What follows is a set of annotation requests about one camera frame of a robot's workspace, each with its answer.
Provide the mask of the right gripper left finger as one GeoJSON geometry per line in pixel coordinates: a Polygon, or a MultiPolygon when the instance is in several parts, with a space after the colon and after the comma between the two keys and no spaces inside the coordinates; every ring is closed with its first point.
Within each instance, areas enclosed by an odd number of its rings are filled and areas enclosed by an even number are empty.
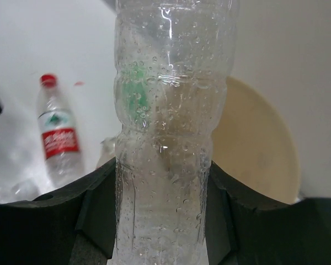
{"type": "Polygon", "coordinates": [[[32,201],[0,204],[0,264],[106,264],[115,213],[115,160],[32,201]]]}

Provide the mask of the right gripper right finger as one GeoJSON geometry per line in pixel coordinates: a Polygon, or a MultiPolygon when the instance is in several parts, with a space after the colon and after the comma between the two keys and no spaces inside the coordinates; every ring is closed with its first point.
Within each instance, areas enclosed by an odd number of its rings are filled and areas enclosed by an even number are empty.
{"type": "Polygon", "coordinates": [[[213,163],[206,244],[210,264],[331,264],[331,198],[285,204],[213,163]]]}

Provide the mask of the red label clear bottle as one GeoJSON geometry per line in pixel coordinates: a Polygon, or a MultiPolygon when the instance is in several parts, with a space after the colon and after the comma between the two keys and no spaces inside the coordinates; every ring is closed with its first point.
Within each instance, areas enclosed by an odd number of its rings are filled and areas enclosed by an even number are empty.
{"type": "Polygon", "coordinates": [[[84,164],[74,115],[53,73],[40,77],[37,113],[47,175],[61,188],[84,175],[84,164]]]}

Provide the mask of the clear bottle white cap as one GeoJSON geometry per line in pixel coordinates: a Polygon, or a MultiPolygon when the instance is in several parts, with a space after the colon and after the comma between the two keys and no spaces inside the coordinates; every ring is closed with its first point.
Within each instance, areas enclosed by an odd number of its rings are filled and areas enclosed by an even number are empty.
{"type": "Polygon", "coordinates": [[[198,264],[238,1],[117,1],[117,264],[198,264]]]}

